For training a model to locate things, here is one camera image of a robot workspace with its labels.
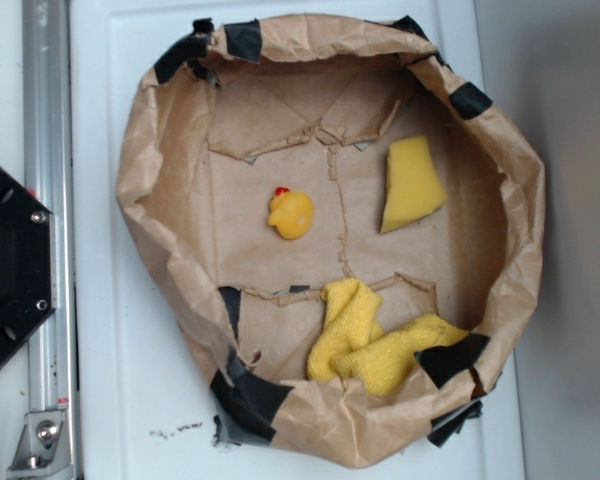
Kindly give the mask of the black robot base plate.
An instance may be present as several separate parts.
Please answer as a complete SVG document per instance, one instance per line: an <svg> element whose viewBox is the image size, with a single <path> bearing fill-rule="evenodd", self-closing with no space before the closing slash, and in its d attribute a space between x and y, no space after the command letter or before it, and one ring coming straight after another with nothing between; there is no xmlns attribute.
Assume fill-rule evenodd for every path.
<svg viewBox="0 0 600 480"><path fill-rule="evenodd" d="M0 370L55 310L52 220L0 166Z"/></svg>

